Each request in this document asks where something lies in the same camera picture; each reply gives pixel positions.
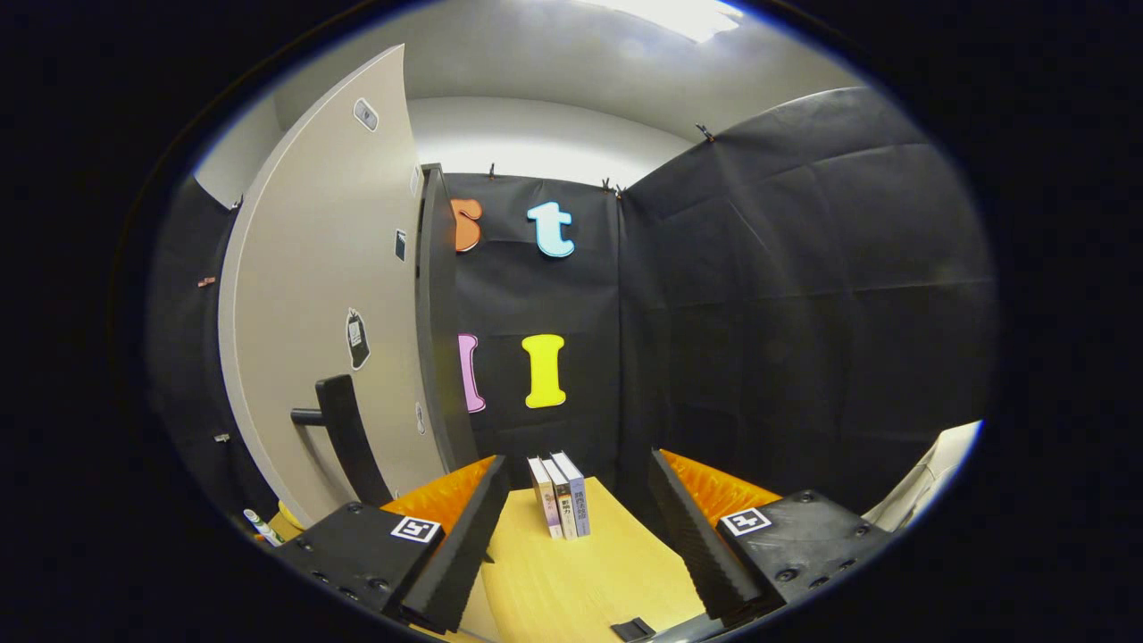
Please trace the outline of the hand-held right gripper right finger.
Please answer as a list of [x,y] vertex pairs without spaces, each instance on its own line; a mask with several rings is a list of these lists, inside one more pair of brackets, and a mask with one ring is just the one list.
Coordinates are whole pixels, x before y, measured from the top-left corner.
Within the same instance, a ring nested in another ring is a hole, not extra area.
[[815,489],[775,495],[668,449],[652,452],[648,487],[705,613],[728,627],[809,598],[893,540]]

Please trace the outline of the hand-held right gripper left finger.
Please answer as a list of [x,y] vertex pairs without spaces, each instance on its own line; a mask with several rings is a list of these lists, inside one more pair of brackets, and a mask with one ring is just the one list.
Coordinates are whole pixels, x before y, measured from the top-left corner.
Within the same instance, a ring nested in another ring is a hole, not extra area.
[[367,614],[459,630],[509,491],[506,457],[482,457],[386,505],[347,503],[272,556]]

